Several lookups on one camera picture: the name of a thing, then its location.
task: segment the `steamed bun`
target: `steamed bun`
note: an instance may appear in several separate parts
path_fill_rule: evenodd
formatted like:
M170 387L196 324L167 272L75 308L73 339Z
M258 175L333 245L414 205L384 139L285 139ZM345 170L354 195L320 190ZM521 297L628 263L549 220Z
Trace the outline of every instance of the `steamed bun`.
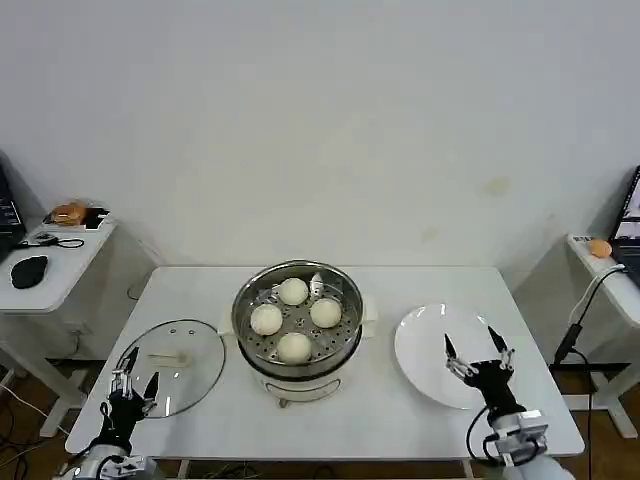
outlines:
M290 365L296 365L309 360L311 340L302 333L287 333L280 339L276 349L280 360Z
M251 328L258 335L273 335L282 326L282 312L275 305L260 305L251 313Z
M320 328L335 327L341 317L340 304L331 298L321 298L311 306L311 321Z
M309 296L309 287L299 278L287 278L280 285L278 294L287 305L300 305Z

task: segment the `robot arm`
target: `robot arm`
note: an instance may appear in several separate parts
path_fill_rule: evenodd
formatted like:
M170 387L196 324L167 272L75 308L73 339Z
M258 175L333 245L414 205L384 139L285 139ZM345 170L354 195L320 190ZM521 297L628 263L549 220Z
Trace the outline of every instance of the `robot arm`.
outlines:
M140 396L133 389L131 371L138 356L136 347L111 372L107 402L100 405L102 428L89 446L71 460L77 466L67 468L58 480L100 480L164 478L156 463L147 457L131 455L131 434L140 420L153 408L158 393L158 372L156 372L144 394Z
M511 389L509 380L513 375L513 354L504 339L491 327L489 334L500 358L467 363L458 357L453 343L445 334L446 367L466 385L480 390L488 411L487 422L494 433L483 441L486 460L478 459L470 445L467 432L467 449L472 458L480 463L503 468L503 476L509 480L565 480L573 476L551 457L547 451L545 432L548 423L539 410L527 410L520 405ZM498 453L489 452L493 445Z

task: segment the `orange object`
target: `orange object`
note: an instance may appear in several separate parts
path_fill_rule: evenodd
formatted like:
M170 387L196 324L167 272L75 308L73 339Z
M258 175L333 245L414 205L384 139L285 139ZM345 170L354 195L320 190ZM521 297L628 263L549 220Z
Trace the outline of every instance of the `orange object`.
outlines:
M51 217L58 225L74 226L82 224L86 214L87 207L78 202L71 202L54 208Z
M593 240L589 240L587 246L589 247L589 253L594 257L607 258L611 256L611 245L605 240L594 238Z

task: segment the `computer screen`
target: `computer screen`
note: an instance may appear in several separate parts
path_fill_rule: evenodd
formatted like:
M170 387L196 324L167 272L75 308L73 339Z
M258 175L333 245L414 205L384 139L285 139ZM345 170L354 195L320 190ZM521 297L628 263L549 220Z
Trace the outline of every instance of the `computer screen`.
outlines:
M640 167L633 175L622 212L619 215L613 238L615 240L640 240Z

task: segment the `glass lid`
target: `glass lid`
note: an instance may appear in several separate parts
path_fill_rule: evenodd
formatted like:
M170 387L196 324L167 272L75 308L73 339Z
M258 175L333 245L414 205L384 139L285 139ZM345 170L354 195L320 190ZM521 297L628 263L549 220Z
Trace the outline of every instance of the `glass lid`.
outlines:
M133 388L142 395L155 372L159 373L157 406L148 418L180 413L202 400L220 378L225 347L211 325L198 320L163 323L134 341L122 360L138 347L131 372Z

